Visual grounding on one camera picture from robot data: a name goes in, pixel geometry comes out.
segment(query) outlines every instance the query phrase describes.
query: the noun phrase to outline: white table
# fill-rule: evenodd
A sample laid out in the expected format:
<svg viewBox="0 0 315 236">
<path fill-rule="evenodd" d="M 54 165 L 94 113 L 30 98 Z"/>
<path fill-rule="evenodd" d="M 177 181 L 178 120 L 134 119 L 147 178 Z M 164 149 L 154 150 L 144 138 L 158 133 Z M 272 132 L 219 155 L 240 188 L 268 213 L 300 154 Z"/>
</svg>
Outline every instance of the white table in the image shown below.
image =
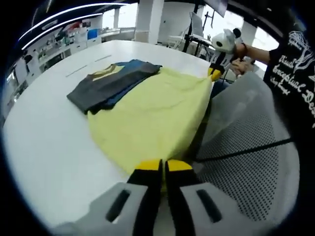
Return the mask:
<svg viewBox="0 0 315 236">
<path fill-rule="evenodd" d="M 207 76 L 209 66 L 202 59 L 162 46 L 109 41 L 45 71 L 7 117 L 4 144 L 9 167 L 26 202 L 48 227 L 79 219 L 88 212 L 91 201 L 128 179 L 94 144 L 87 118 L 66 95 L 88 73 L 131 59 L 197 77 Z"/>
</svg>

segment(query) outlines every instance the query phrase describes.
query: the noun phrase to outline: chair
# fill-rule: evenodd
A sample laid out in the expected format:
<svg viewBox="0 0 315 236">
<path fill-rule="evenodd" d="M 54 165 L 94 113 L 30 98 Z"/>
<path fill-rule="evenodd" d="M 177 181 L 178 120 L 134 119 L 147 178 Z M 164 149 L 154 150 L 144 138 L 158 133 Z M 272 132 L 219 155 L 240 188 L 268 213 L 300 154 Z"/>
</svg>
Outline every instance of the chair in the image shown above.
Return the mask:
<svg viewBox="0 0 315 236">
<path fill-rule="evenodd" d="M 253 221 L 277 225 L 293 208 L 298 152 L 280 107 L 256 74 L 247 72 L 212 100 L 193 167 Z"/>
</svg>

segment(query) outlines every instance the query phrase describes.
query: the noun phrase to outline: black t-shirt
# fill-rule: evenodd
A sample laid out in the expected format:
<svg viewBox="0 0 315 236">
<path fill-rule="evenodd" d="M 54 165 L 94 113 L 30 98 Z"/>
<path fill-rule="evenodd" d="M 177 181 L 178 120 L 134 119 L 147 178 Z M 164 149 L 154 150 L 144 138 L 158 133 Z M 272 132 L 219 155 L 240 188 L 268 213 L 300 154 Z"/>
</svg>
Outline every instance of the black t-shirt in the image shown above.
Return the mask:
<svg viewBox="0 0 315 236">
<path fill-rule="evenodd" d="M 270 51 L 264 77 L 272 90 L 280 115 L 299 153 L 300 182 L 297 202 L 275 235 L 297 235 L 311 227 L 314 210 L 315 56 L 298 31 L 289 33 L 279 48 Z"/>
<path fill-rule="evenodd" d="M 291 31 L 270 51 L 264 82 L 272 90 L 293 139 L 315 135 L 315 56 L 302 32 Z"/>
</svg>

